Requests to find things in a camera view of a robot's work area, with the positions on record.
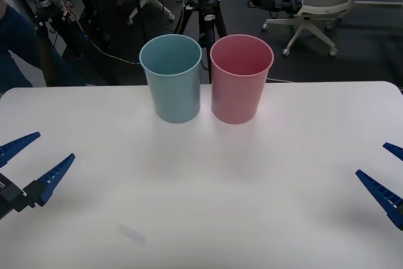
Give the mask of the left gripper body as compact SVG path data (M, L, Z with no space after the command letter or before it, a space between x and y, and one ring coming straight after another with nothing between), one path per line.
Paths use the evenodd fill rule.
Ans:
M12 210L21 212L25 208L25 196L11 180L1 175L1 219Z

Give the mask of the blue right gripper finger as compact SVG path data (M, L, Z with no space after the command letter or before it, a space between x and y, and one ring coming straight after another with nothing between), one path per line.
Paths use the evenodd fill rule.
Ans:
M394 156L396 156L400 160L403 160L403 148L388 142L384 143L382 147L387 151L391 152Z
M360 169L356 171L355 175L383 208L395 227L402 230L402 198Z

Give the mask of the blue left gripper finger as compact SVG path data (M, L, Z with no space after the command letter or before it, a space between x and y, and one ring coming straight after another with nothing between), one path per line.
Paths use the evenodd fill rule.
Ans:
M0 147L0 168L40 136L39 132L34 132L2 145Z
M35 208L36 205L43 207L48 202L75 158L74 154L68 155L62 162L39 177L39 179L32 181L24 187L23 191L26 193L25 197L31 208Z

